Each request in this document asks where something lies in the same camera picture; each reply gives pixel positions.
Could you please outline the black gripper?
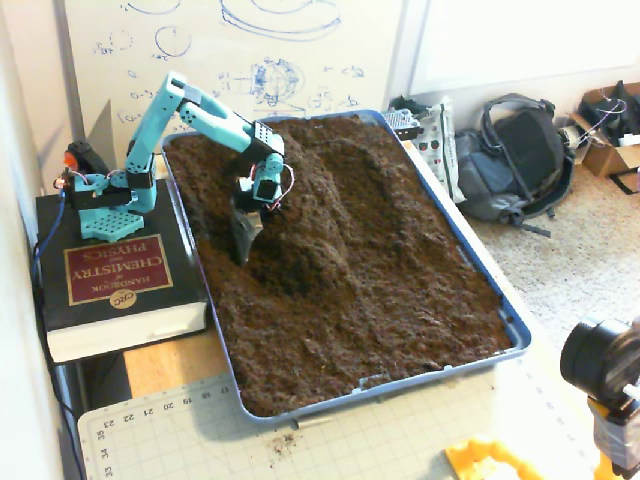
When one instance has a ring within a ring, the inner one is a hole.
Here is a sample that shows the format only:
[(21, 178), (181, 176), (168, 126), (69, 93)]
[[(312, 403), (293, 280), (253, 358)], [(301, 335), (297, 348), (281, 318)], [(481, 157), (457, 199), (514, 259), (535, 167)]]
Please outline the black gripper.
[(260, 209), (274, 204), (279, 192), (280, 184), (272, 180), (253, 180), (249, 177), (235, 180), (231, 226), (240, 266), (248, 262), (251, 246), (264, 228)]

